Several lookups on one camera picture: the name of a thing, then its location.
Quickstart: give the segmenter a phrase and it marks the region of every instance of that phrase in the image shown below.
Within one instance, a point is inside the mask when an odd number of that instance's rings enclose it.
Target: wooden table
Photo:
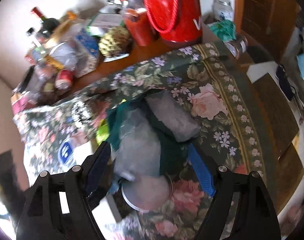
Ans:
[[[203,24],[203,39],[202,42],[213,42],[218,41],[219,38],[216,37],[210,29]],[[140,47],[138,45],[134,45],[131,54],[128,57],[111,61],[111,62],[102,62],[99,64],[97,69],[85,76],[82,76],[78,78],[72,87],[72,89],[67,93],[67,95],[71,95],[72,93],[86,87],[87,85],[99,80],[100,78],[103,78],[109,74],[112,74],[114,72],[120,71],[128,66],[131,66],[135,63],[138,63],[143,60],[148,60],[152,57],[156,57],[159,55],[162,55],[168,51],[173,50],[173,48],[170,48],[166,46],[162,39],[158,39],[153,44],[147,47]]]

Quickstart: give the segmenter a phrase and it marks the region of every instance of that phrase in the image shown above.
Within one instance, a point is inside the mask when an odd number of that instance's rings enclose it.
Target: metal bolt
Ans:
[[[42,171],[40,174],[39,174],[41,177],[45,177],[47,175],[47,171]]]
[[[252,172],[251,172],[251,175],[252,175],[253,177],[255,177],[255,178],[260,177],[260,174],[259,174],[257,171],[252,171]]]
[[[81,169],[81,166],[75,165],[75,166],[73,166],[72,171],[77,172],[77,171],[79,171],[80,169]]]
[[[221,172],[226,172],[228,170],[228,168],[224,165],[219,166],[219,171]]]

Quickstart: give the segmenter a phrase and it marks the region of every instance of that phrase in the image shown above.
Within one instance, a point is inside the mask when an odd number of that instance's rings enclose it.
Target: kettle handle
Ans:
[[[147,16],[149,18],[149,21],[152,25],[152,27],[158,31],[159,33],[162,33],[162,34],[167,34],[169,33],[171,30],[173,30],[174,26],[175,26],[175,23],[176,23],[176,20],[178,18],[178,11],[179,11],[179,0],[173,0],[173,11],[172,11],[172,18],[171,18],[171,21],[170,21],[170,24],[169,26],[167,27],[167,29],[161,29],[159,26],[157,26],[153,16],[152,16],[152,13],[151,13],[151,10],[149,8],[149,5],[148,5],[148,1],[147,0],[144,0],[144,4],[145,4],[145,7],[146,7],[146,10],[147,10]]]

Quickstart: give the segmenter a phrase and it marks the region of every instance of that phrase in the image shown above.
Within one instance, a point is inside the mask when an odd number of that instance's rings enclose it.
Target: glass jar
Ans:
[[[225,46],[237,60],[246,52],[248,45],[247,38],[241,33],[236,33],[236,40],[225,42]]]
[[[217,21],[233,21],[234,12],[230,0],[214,0],[213,16]]]

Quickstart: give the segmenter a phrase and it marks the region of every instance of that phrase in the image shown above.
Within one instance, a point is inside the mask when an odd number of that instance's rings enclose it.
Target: white jar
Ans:
[[[214,18],[218,21],[233,21],[234,12],[230,0],[214,0],[213,3]]]

